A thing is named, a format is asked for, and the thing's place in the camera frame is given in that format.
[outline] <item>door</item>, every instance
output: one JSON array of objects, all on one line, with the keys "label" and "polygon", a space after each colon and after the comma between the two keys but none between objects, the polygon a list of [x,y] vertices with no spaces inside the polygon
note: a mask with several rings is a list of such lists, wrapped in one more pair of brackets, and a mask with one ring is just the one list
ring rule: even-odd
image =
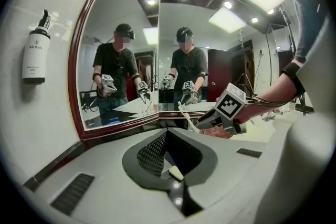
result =
[{"label": "door", "polygon": [[216,102],[232,79],[230,52],[209,49],[208,73],[207,101]]}]

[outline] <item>black cap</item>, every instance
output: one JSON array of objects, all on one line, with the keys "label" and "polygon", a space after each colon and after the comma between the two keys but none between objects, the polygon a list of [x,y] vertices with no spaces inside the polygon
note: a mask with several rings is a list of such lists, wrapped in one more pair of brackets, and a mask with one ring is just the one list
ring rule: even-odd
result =
[{"label": "black cap", "polygon": [[117,28],[115,30],[118,33],[122,33],[123,37],[129,37],[131,39],[134,39],[133,29],[128,24],[120,24],[120,25],[117,26]]},{"label": "black cap", "polygon": [[185,42],[185,36],[192,36],[193,32],[188,27],[181,27],[177,30],[176,40],[177,42]]}]

